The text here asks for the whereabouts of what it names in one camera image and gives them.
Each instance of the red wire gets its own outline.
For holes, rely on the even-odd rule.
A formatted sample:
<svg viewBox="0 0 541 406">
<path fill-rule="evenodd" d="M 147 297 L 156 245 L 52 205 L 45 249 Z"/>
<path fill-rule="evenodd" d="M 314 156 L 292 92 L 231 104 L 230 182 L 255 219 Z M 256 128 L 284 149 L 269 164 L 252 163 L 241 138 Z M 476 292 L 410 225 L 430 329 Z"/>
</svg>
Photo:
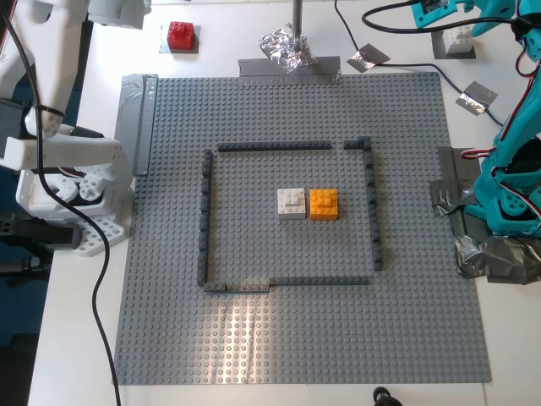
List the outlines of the red wire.
<svg viewBox="0 0 541 406">
<path fill-rule="evenodd" d="M 521 100 L 516 105 L 515 109 L 513 110 L 513 113 L 509 117 L 509 120 L 507 120 L 507 123 L 505 124 L 505 127 L 503 131 L 501 132 L 500 136 L 500 142 L 505 139 L 507 136 L 507 133 L 509 133 L 509 128 L 513 124 L 513 121 L 515 121 L 516 115 L 518 114 L 518 111 L 521 109 L 522 105 L 526 101 L 527 96 L 530 94 L 530 91 L 533 87 L 533 82 L 535 81 L 535 76 L 537 75 L 539 71 L 539 63 L 536 69 L 531 74 L 523 74 L 519 69 L 519 64 L 526 54 L 526 48 L 524 48 L 516 60 L 516 71 L 524 78 L 529 78 L 529 81 L 527 83 L 526 91 L 524 92 L 524 95 L 522 96 Z M 482 149 L 482 150 L 466 150 L 461 154 L 461 157 L 463 159 L 473 160 L 473 159 L 479 159 L 479 158 L 488 158 L 490 156 L 490 152 L 495 151 L 496 147 L 493 145 L 488 149 Z"/>
<path fill-rule="evenodd" d="M 468 159 L 468 160 L 479 159 L 479 158 L 488 158 L 490 152 L 492 152 L 492 151 L 496 151 L 495 146 L 492 146 L 487 150 L 466 150 L 466 151 L 463 151 L 460 154 L 460 156 L 462 157 L 462 159 Z"/>
<path fill-rule="evenodd" d="M 505 128 L 502 131 L 501 136 L 500 136 L 500 142 L 503 141 L 504 138 L 507 136 L 507 133 L 509 132 L 509 128 L 513 124 L 513 121 L 515 120 L 515 117 L 518 114 L 518 111 L 521 109 L 522 104 L 524 104 L 524 102 L 526 101 L 527 95 L 530 94 L 530 90 L 533 87 L 533 82 L 535 81 L 535 75 L 537 74 L 538 71 L 539 71 L 539 64 L 537 68 L 533 71 L 533 76 L 530 77 L 530 80 L 527 82 L 527 88 L 526 88 L 526 91 L 524 92 L 524 95 L 522 96 L 522 99 L 516 105 L 515 110 L 513 110 L 512 115 L 509 117 L 509 120 L 507 120 L 507 124 L 505 125 Z"/>
<path fill-rule="evenodd" d="M 522 58 L 524 58 L 524 55 L 526 55 L 526 51 L 527 51 L 527 42 L 525 42 L 525 44 L 526 45 L 524 46 L 524 49 L 522 50 L 521 54 L 518 56 L 518 59 L 516 60 L 515 69 L 518 72 L 518 74 L 521 75 L 523 78 L 531 78 L 535 76 L 535 74 L 537 73 L 537 69 L 535 69 L 533 72 L 529 74 L 524 74 L 523 72 L 521 72 L 521 61 L 522 61 Z"/>
</svg>

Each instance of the white lego block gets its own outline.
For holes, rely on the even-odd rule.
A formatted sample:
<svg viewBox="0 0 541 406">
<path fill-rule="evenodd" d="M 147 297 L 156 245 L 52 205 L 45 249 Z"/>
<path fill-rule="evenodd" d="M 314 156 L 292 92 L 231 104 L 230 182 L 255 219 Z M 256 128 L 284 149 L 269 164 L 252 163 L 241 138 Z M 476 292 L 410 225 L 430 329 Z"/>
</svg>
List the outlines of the white lego block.
<svg viewBox="0 0 541 406">
<path fill-rule="evenodd" d="M 306 218 L 304 189 L 278 190 L 278 219 L 303 220 Z"/>
<path fill-rule="evenodd" d="M 443 32 L 443 43 L 447 54 L 466 53 L 473 48 L 472 29 L 458 27 Z"/>
</svg>

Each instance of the lego baseplate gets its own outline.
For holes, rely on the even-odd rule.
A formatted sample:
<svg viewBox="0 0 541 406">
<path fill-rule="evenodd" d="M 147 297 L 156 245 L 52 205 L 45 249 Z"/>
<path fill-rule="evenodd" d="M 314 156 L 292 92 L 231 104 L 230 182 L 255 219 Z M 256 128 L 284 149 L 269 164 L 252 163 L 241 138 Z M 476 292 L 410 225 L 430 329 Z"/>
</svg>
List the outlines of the lego baseplate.
<svg viewBox="0 0 541 406">
<path fill-rule="evenodd" d="M 360 134 L 372 141 L 383 253 L 374 283 L 256 294 L 210 294 L 197 285 L 205 149 L 330 140 L 336 151 Z M 160 80 L 119 317 L 121 384 L 489 381 L 474 283 L 457 276 L 448 221 L 431 209 L 429 183 L 441 178 L 438 148 L 447 145 L 437 74 L 344 76 L 342 85 L 264 89 L 243 88 L 238 79 Z M 319 171 L 333 151 L 314 151 L 321 154 Z M 255 182 L 243 163 L 256 156 L 242 154 L 248 155 L 234 162 L 230 182 Z M 249 210 L 261 210 L 259 198 L 246 199 Z M 258 220 L 234 221 L 230 233 L 254 230 L 258 238 Z M 289 233 L 305 237 L 294 224 Z"/>
</svg>

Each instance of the aluminum foil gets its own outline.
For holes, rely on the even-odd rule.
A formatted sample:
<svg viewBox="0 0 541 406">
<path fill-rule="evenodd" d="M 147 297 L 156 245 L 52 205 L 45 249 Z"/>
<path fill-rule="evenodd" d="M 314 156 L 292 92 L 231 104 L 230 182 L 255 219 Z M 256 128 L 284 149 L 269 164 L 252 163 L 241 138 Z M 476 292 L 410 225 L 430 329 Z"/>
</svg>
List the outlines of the aluminum foil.
<svg viewBox="0 0 541 406">
<path fill-rule="evenodd" d="M 371 44 L 366 44 L 364 47 L 360 48 L 355 55 L 349 58 L 347 63 L 363 74 L 364 72 L 371 70 L 374 66 L 390 60 L 391 59 L 382 51 Z"/>
<path fill-rule="evenodd" d="M 490 107 L 494 100 L 496 100 L 496 97 L 498 97 L 497 93 L 494 93 L 477 82 L 473 82 L 460 95 L 458 100 L 456 100 L 456 104 L 478 116 L 479 114 L 483 114 L 486 109 Z"/>
<path fill-rule="evenodd" d="M 456 262 L 462 277 L 486 276 L 492 283 L 541 281 L 541 241 L 489 237 L 478 244 L 467 235 L 456 239 Z"/>
<path fill-rule="evenodd" d="M 452 213 L 458 207 L 477 205 L 473 180 L 440 179 L 430 182 L 430 197 L 438 217 Z"/>
<path fill-rule="evenodd" d="M 295 51 L 292 43 L 292 26 L 287 24 L 286 27 L 289 32 L 277 30 L 261 38 L 258 41 L 261 51 L 287 74 L 299 66 L 317 63 L 317 59 L 310 53 L 306 36 L 300 36 L 300 51 Z"/>
</svg>

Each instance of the duct tape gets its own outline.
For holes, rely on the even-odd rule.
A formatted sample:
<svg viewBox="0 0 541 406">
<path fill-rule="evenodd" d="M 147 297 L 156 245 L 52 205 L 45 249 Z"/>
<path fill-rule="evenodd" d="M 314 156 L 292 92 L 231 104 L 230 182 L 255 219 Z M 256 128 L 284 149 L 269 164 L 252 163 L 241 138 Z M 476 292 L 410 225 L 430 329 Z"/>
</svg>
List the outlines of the duct tape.
<svg viewBox="0 0 541 406">
<path fill-rule="evenodd" d="M 477 205 L 472 180 L 438 179 L 430 182 L 430 197 L 438 217 L 452 213 L 458 207 Z"/>
<path fill-rule="evenodd" d="M 300 50 L 296 51 L 292 41 L 292 26 L 286 25 L 289 32 L 276 30 L 258 41 L 261 51 L 285 73 L 290 73 L 299 66 L 318 62 L 310 52 L 306 36 L 299 38 Z"/>
<path fill-rule="evenodd" d="M 477 82 L 473 82 L 456 100 L 456 104 L 464 107 L 471 114 L 478 116 L 490 107 L 494 100 L 496 100 L 496 97 L 498 97 L 497 93 Z"/>
<path fill-rule="evenodd" d="M 541 281 L 541 241 L 537 239 L 489 237 L 478 244 L 467 235 L 455 241 L 456 262 L 465 279 L 488 277 L 491 283 Z"/>
<path fill-rule="evenodd" d="M 238 61 L 239 81 L 243 86 L 340 84 L 340 57 L 317 59 L 317 63 L 299 66 L 289 74 L 269 59 L 241 59 Z"/>
<path fill-rule="evenodd" d="M 347 60 L 351 66 L 361 74 L 371 70 L 374 66 L 390 61 L 391 59 L 378 48 L 366 44 L 355 55 Z"/>
</svg>

